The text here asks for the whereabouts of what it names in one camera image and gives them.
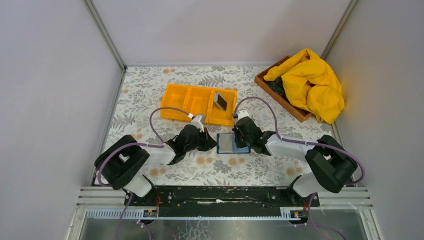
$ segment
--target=yellow raincoat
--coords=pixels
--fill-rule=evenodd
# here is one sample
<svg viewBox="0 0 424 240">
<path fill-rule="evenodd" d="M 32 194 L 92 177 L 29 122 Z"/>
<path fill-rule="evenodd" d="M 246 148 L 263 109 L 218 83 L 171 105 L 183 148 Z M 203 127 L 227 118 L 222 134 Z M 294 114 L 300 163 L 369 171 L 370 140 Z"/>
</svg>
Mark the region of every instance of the yellow raincoat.
<svg viewBox="0 0 424 240">
<path fill-rule="evenodd" d="M 263 79 L 274 81 L 280 76 L 289 102 L 315 114 L 320 122 L 332 124 L 345 108 L 342 86 L 334 71 L 308 48 L 271 68 Z"/>
</svg>

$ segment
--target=white wall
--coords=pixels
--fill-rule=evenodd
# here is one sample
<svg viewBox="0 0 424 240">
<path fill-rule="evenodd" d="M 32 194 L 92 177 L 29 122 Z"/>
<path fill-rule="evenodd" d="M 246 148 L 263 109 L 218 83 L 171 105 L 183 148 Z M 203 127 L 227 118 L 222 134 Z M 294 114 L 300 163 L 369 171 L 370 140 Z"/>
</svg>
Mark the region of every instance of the white wall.
<svg viewBox="0 0 424 240">
<path fill-rule="evenodd" d="M 349 0 L 94 0 L 129 65 L 270 64 L 321 54 Z"/>
<path fill-rule="evenodd" d="M 0 1 L 0 239 L 63 239 L 120 70 L 82 0 Z"/>
<path fill-rule="evenodd" d="M 424 1 L 360 1 L 330 53 L 337 119 L 386 240 L 423 239 Z"/>
</svg>

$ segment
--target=metal frame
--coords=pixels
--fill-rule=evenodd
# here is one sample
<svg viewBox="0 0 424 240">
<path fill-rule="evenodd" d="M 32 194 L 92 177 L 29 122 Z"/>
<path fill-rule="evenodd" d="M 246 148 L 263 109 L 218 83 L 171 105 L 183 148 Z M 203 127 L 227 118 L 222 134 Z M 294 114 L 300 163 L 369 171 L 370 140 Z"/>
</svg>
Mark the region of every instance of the metal frame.
<svg viewBox="0 0 424 240">
<path fill-rule="evenodd" d="M 98 146 L 97 156 L 100 156 L 103 153 L 103 149 L 106 145 L 106 140 L 108 139 L 109 130 L 111 129 L 112 119 L 114 118 L 115 109 L 117 108 L 118 98 L 121 93 L 122 86 L 124 84 L 124 79 L 127 74 L 126 70 L 123 70 L 120 75 L 119 83 L 116 86 L 115 93 L 113 95 L 112 105 L 110 106 L 109 113 L 107 115 L 106 125 L 104 126 L 103 135 L 100 139 L 100 145 Z M 96 172 L 96 168 L 93 166 L 90 178 L 88 179 L 88 185 L 92 184 L 92 180 L 94 178 L 94 174 Z"/>
<path fill-rule="evenodd" d="M 119 214 L 116 214 L 119 210 L 124 208 L 126 193 L 121 190 L 113 190 L 111 187 L 102 186 L 85 186 L 82 187 L 77 200 L 77 206 L 75 209 L 74 217 L 69 226 L 68 235 L 65 236 L 65 240 L 78 240 L 81 236 L 81 232 L 84 227 L 84 221 L 87 213 L 90 211 L 99 211 L 111 214 L 103 214 L 96 216 L 96 218 L 102 219 L 118 219 Z M 312 207 L 312 209 L 320 210 L 357 210 L 361 216 L 362 223 L 368 239 L 370 240 L 382 240 L 382 234 L 379 225 L 375 219 L 375 213 L 373 204 L 370 199 L 369 192 L 366 187 L 344 187 L 339 193 L 332 193 L 328 191 L 322 191 L 318 193 L 320 206 Z M 155 209 L 156 206 L 130 206 L 128 209 L 132 212 L 143 209 Z M 302 207 L 281 207 L 280 210 L 301 210 Z M 133 219 L 134 217 L 124 216 L 124 219 Z M 178 217 L 159 217 L 158 219 L 167 220 L 180 220 Z M 187 218 L 190 220 L 197 220 L 195 217 Z M 276 220 L 276 218 L 270 217 L 208 217 L 198 218 L 198 220 Z"/>
<path fill-rule="evenodd" d="M 98 31 L 103 37 L 104 42 L 109 48 L 110 53 L 112 53 L 113 57 L 115 58 L 116 63 L 118 64 L 118 66 L 120 67 L 122 71 L 125 71 L 127 66 L 125 65 L 124 60 L 122 59 L 117 47 L 115 46 L 114 41 L 112 41 L 112 38 L 109 35 L 109 32 L 105 27 L 105 24 L 100 18 L 100 15 L 97 12 L 96 6 L 94 5 L 93 1 L 92 0 L 82 0 L 82 1 L 84 2 L 84 5 L 87 8 L 88 13 L 91 15 L 93 22 L 97 26 Z"/>
<path fill-rule="evenodd" d="M 358 2 L 359 0 L 350 0 L 349 4 L 346 7 L 346 10 L 344 10 L 343 15 L 341 16 L 340 21 L 335 27 L 333 34 L 331 35 L 330 40 L 327 43 L 327 46 L 325 47 L 324 51 L 321 54 L 322 59 L 326 60 L 329 57 L 331 50 L 336 44 L 336 41 L 339 38 L 340 33 L 345 28 L 345 25 L 348 22 L 348 19 L 351 16 Z"/>
<path fill-rule="evenodd" d="M 338 37 L 341 34 L 341 31 L 345 27 L 349 17 L 352 14 L 352 11 L 354 10 L 355 6 L 357 5 L 359 0 L 351 0 L 344 11 L 339 23 L 337 24 L 337 27 L 334 30 L 334 33 L 332 34 L 330 40 L 328 41 L 327 46 L 325 47 L 321 58 L 327 59 L 329 56 L 332 48 L 334 47 Z M 122 84 L 124 82 L 125 72 L 127 66 L 125 65 L 125 62 L 123 61 L 121 55 L 119 54 L 119 51 L 117 47 L 115 46 L 114 42 L 112 41 L 111 36 L 109 35 L 102 19 L 99 16 L 99 13 L 93 4 L 92 0 L 83 0 L 89 14 L 91 15 L 94 23 L 96 24 L 100 34 L 102 35 L 107 47 L 109 48 L 110 52 L 112 53 L 116 63 L 122 70 L 121 79 L 119 81 L 119 84 L 116 88 L 116 92 L 113 98 L 113 103 L 109 111 L 109 116 L 107 120 L 107 124 L 105 126 L 104 133 L 101 137 L 101 143 L 98 149 L 98 155 L 103 151 L 103 148 L 106 143 L 107 135 L 109 133 L 110 125 L 112 123 L 113 114 L 115 112 L 115 108 L 117 105 L 118 97 L 120 90 L 122 88 Z M 252 64 L 242 64 L 241 66 L 251 66 Z M 336 123 L 333 123 L 331 125 L 331 130 L 333 133 L 334 138 L 343 146 L 345 147 L 345 144 L 343 142 L 342 135 L 339 131 L 339 128 Z M 92 171 L 92 174 L 90 176 L 90 181 L 93 178 L 94 171 Z M 64 240 L 79 240 L 81 237 L 81 233 L 84 227 L 85 219 L 87 218 L 87 212 L 93 209 L 103 209 L 106 212 L 113 212 L 117 209 L 123 209 L 124 208 L 124 200 L 125 200 L 125 193 L 123 191 L 116 191 L 113 190 L 111 187 L 98 187 L 98 186 L 85 186 L 81 188 L 79 198 L 77 201 L 77 205 L 74 211 L 74 215 L 72 217 L 71 223 L 69 225 L 69 228 L 67 230 L 67 234 L 64 238 Z M 378 225 L 376 221 L 375 211 L 372 205 L 372 202 L 370 200 L 370 196 L 368 193 L 367 188 L 365 187 L 345 187 L 342 189 L 340 193 L 331 193 L 328 191 L 320 192 L 319 194 L 320 198 L 320 207 L 313 207 L 313 209 L 321 209 L 321 210 L 351 210 L 355 209 L 358 211 L 358 213 L 361 216 L 362 223 L 366 232 L 366 235 L 368 239 L 372 240 L 382 240 L 383 236 L 381 233 L 380 226 Z M 136 212 L 137 210 L 142 209 L 152 209 L 155 208 L 155 206 L 130 206 L 129 210 L 134 210 Z M 286 210 L 300 210 L 299 207 L 281 207 L 281 211 Z"/>
</svg>

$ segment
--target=purple cable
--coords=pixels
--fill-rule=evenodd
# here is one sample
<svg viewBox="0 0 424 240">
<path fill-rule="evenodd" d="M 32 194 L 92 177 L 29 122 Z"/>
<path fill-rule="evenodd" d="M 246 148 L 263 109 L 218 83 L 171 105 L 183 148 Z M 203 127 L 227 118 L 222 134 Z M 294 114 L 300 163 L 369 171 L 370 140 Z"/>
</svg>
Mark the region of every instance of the purple cable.
<svg viewBox="0 0 424 240">
<path fill-rule="evenodd" d="M 349 153 L 349 152 L 347 152 L 347 151 L 345 151 L 345 150 L 343 150 L 343 149 L 340 149 L 340 148 L 338 148 L 338 147 L 335 147 L 335 146 L 331 146 L 331 145 L 328 145 L 328 144 L 324 144 L 324 143 L 319 143 L 319 142 L 313 142 L 313 141 L 301 141 L 301 140 L 294 140 L 294 139 L 288 139 L 288 138 L 284 138 L 284 137 L 281 137 L 280 136 L 280 134 L 279 134 L 279 132 L 278 132 L 278 124 L 277 124 L 277 116 L 276 116 L 276 114 L 275 114 L 275 112 L 274 112 L 274 110 L 272 109 L 272 107 L 270 106 L 270 104 L 268 103 L 268 102 L 266 102 L 264 99 L 262 99 L 262 98 L 260 98 L 260 97 L 257 97 L 257 96 L 248 96 L 248 97 L 246 97 L 246 98 L 243 98 L 242 100 L 240 100 L 240 102 L 238 102 L 238 104 L 237 104 L 237 106 L 235 107 L 235 110 L 234 110 L 234 113 L 237 113 L 237 110 L 239 109 L 239 106 L 240 106 L 240 104 L 242 103 L 242 102 L 244 102 L 244 101 L 246 101 L 246 100 L 248 100 L 248 99 L 258 99 L 258 100 L 261 100 L 263 103 L 265 103 L 266 104 L 266 106 L 268 106 L 268 108 L 269 108 L 269 110 L 271 111 L 271 113 L 272 113 L 272 116 L 274 117 L 274 124 L 275 124 L 275 135 L 280 139 L 280 140 L 282 140 L 282 141 L 284 141 L 284 142 L 288 142 L 288 143 L 295 143 L 295 144 L 306 144 L 306 145 L 313 145 L 313 146 L 320 146 L 320 147 L 323 147 L 323 148 L 329 148 L 329 149 L 332 149 L 332 150 L 335 150 L 335 151 L 338 151 L 339 153 L 342 153 L 342 154 L 345 154 L 345 155 L 347 155 L 349 158 L 351 158 L 352 160 L 354 160 L 357 164 L 358 164 L 358 166 L 359 166 L 359 168 L 360 168 L 360 171 L 361 171 L 361 176 L 360 176 L 360 178 L 358 179 L 358 180 L 356 180 L 356 181 L 353 181 L 353 182 L 350 182 L 350 183 L 347 183 L 346 185 L 354 185 L 354 184 L 357 184 L 357 183 L 359 183 L 360 181 L 362 181 L 363 179 L 364 179 L 364 177 L 365 177 L 365 168 L 364 168 L 364 165 L 359 161 L 359 159 L 358 158 L 356 158 L 353 154 L 351 154 L 351 153 Z M 339 234 L 344 240 L 346 240 L 346 237 L 340 232 L 340 231 L 337 231 L 336 229 L 334 229 L 334 228 L 332 228 L 332 227 L 330 227 L 330 226 L 325 226 L 325 225 L 321 225 L 321 226 L 319 226 L 318 224 L 316 224 L 315 222 L 314 222 L 314 220 L 312 219 L 312 216 L 311 216 L 311 203 L 312 203 L 312 200 L 314 199 L 314 196 L 316 195 L 317 193 L 315 192 L 315 193 L 313 193 L 312 195 L 311 195 L 311 197 L 310 197 L 310 200 L 309 200 L 309 204 L 308 204 L 308 212 L 309 212 L 309 219 L 310 219 L 310 222 L 312 223 L 312 226 L 316 229 L 316 231 L 321 235 L 321 236 L 323 236 L 325 239 L 328 239 L 329 240 L 329 238 L 327 237 L 327 236 L 325 236 L 319 229 L 318 229 L 318 227 L 322 227 L 322 228 L 326 228 L 326 229 L 330 229 L 330 230 L 332 230 L 332 231 L 334 231 L 334 232 L 336 232 L 337 234 Z"/>
<path fill-rule="evenodd" d="M 338 235 L 340 235 L 340 237 L 342 237 L 344 240 L 347 240 L 347 238 L 345 237 L 345 235 L 343 235 L 343 233 L 342 232 L 340 232 L 340 231 L 338 231 L 337 229 L 335 229 L 335 228 L 333 228 L 333 227 L 331 227 L 331 226 L 327 226 L 327 225 L 321 225 L 321 224 L 317 224 L 317 223 L 315 223 L 314 222 L 314 220 L 312 219 L 312 215 L 311 215 L 311 203 L 312 203 L 312 200 L 314 200 L 314 197 L 315 197 L 315 195 L 316 195 L 317 193 L 315 192 L 315 193 L 312 193 L 312 195 L 310 196 L 310 199 L 309 199 L 309 202 L 308 202 L 308 204 L 307 204 L 307 212 L 309 213 L 309 219 L 310 219 L 310 222 L 312 223 L 312 226 L 315 228 L 315 230 L 321 235 L 321 236 L 323 236 L 325 239 L 327 239 L 327 240 L 330 240 L 330 238 L 329 237 L 327 237 L 326 235 L 324 235 L 324 233 L 322 233 L 319 229 L 318 229 L 318 227 L 321 227 L 321 228 L 325 228 L 325 229 L 329 229 L 329 230 L 332 230 L 333 232 L 335 232 L 335 233 L 337 233 Z"/>
<path fill-rule="evenodd" d="M 124 144 L 124 145 L 118 147 L 115 151 L 113 151 L 111 154 L 109 154 L 109 156 L 106 157 L 106 159 L 103 161 L 103 163 L 98 168 L 97 181 L 101 186 L 104 186 L 104 187 L 110 186 L 110 184 L 104 184 L 102 182 L 102 172 L 103 172 L 103 169 L 105 168 L 106 164 L 109 162 L 109 160 L 113 156 L 118 154 L 123 149 L 131 147 L 131 146 L 143 146 L 143 147 L 149 147 L 149 148 L 155 148 L 155 149 L 162 149 L 164 147 L 163 145 L 155 145 L 155 144 L 149 144 L 149 143 L 143 143 L 143 142 L 132 142 L 132 143 L 127 143 L 127 144 Z"/>
<path fill-rule="evenodd" d="M 150 228 L 144 222 L 141 223 L 141 226 L 146 227 L 148 233 L 148 240 L 152 240 L 152 231 L 150 231 Z"/>
<path fill-rule="evenodd" d="M 260 97 L 258 97 L 258 96 L 248 96 L 248 97 L 243 98 L 243 99 L 242 99 L 242 100 L 240 100 L 240 101 L 237 103 L 237 105 L 235 106 L 234 113 L 235 113 L 235 114 L 237 114 L 237 110 L 239 109 L 240 104 L 241 104 L 242 102 L 246 101 L 246 100 L 249 100 L 249 99 L 257 99 L 257 100 L 261 100 L 264 104 L 266 104 L 266 105 L 268 106 L 269 110 L 271 110 L 272 116 L 274 117 L 275 135 L 277 135 L 277 137 L 278 137 L 279 139 L 281 139 L 281 136 L 280 136 L 280 134 L 279 134 L 279 132 L 278 132 L 278 126 L 277 126 L 277 116 L 276 116 L 276 113 L 274 112 L 274 110 L 273 110 L 273 108 L 270 106 L 270 104 L 269 104 L 267 101 L 265 101 L 263 98 L 260 98 Z"/>
<path fill-rule="evenodd" d="M 359 161 L 359 159 L 358 159 L 357 157 L 355 157 L 353 154 L 351 154 L 351 153 L 349 153 L 349 152 L 347 152 L 347 151 L 345 151 L 345 150 L 343 150 L 343 149 L 340 149 L 340 148 L 338 148 L 338 147 L 331 146 L 331 145 L 324 144 L 324 143 L 313 142 L 313 141 L 294 140 L 294 139 L 288 139 L 288 138 L 284 138 L 284 137 L 280 136 L 280 134 L 279 134 L 279 132 L 278 132 L 277 116 L 276 116 L 276 114 L 275 114 L 274 110 L 273 110 L 273 109 L 271 108 L 271 106 L 269 105 L 269 103 L 268 103 L 268 102 L 266 102 L 265 100 L 263 100 L 262 98 L 260 98 L 260 97 L 258 97 L 258 96 L 248 96 L 248 97 L 246 97 L 246 98 L 243 98 L 243 99 L 242 99 L 242 100 L 241 100 L 241 101 L 237 104 L 237 106 L 235 107 L 234 112 L 235 112 L 235 113 L 237 113 L 237 110 L 239 109 L 239 105 L 240 105 L 242 102 L 244 102 L 244 101 L 246 101 L 246 100 L 248 100 L 248 99 L 258 99 L 258 100 L 261 100 L 262 102 L 264 102 L 264 103 L 266 104 L 266 106 L 268 106 L 269 110 L 271 110 L 272 116 L 274 117 L 275 135 L 276 135 L 279 139 L 281 139 L 281 140 L 282 140 L 282 141 L 284 141 L 284 142 L 288 142 L 288 143 L 294 143 L 294 144 L 306 144 L 306 145 L 320 146 L 320 147 L 323 147 L 323 148 L 329 148 L 329 149 L 332 149 L 332 150 L 338 151 L 339 153 L 342 153 L 342 154 L 344 154 L 344 155 L 347 155 L 349 158 L 351 158 L 352 160 L 354 160 L 354 161 L 358 164 L 358 166 L 359 166 L 359 168 L 360 168 L 360 171 L 361 171 L 361 176 L 360 176 L 360 178 L 359 178 L 358 180 L 353 181 L 353 182 L 349 182 L 349 183 L 347 183 L 346 185 L 353 185 L 353 184 L 357 184 L 357 183 L 359 183 L 360 181 L 362 181 L 362 180 L 364 179 L 364 177 L 365 177 L 365 168 L 364 168 L 364 165 L 363 165 L 363 164 Z"/>
<path fill-rule="evenodd" d="M 164 140 L 162 139 L 161 136 L 159 136 L 158 132 L 155 130 L 155 128 L 153 127 L 153 123 L 152 123 L 153 114 L 156 113 L 157 111 L 161 110 L 161 109 L 177 110 L 177 111 L 182 112 L 183 114 L 187 115 L 187 117 L 189 117 L 189 113 L 184 111 L 184 110 L 181 110 L 179 108 L 171 107 L 171 106 L 162 106 L 162 107 L 156 108 L 154 111 L 151 112 L 150 117 L 148 119 L 148 121 L 150 123 L 151 130 L 154 132 L 154 134 L 156 134 L 156 136 L 160 140 L 160 142 L 164 144 L 165 143 Z"/>
<path fill-rule="evenodd" d="M 119 216 L 118 226 L 116 227 L 116 231 L 115 231 L 115 240 L 118 240 L 118 233 L 119 233 L 119 228 L 121 226 L 121 220 L 124 217 L 125 211 L 127 210 L 128 206 L 130 205 L 132 199 L 133 199 L 133 193 L 129 192 L 128 202 L 126 203 L 125 207 L 123 208 L 122 213 Z"/>
<path fill-rule="evenodd" d="M 327 225 L 323 225 L 323 224 L 319 224 L 319 223 L 315 223 L 315 226 L 319 227 L 319 228 L 323 228 L 323 229 L 327 229 L 327 230 L 331 230 L 335 233 L 337 233 L 338 235 L 340 235 L 340 237 L 342 237 L 344 240 L 346 240 L 345 235 L 343 235 L 343 233 L 331 226 L 327 226 Z M 288 227 L 288 228 L 293 228 L 293 225 L 283 225 L 282 227 Z M 313 225 L 311 224 L 296 224 L 296 227 L 313 227 Z"/>
</svg>

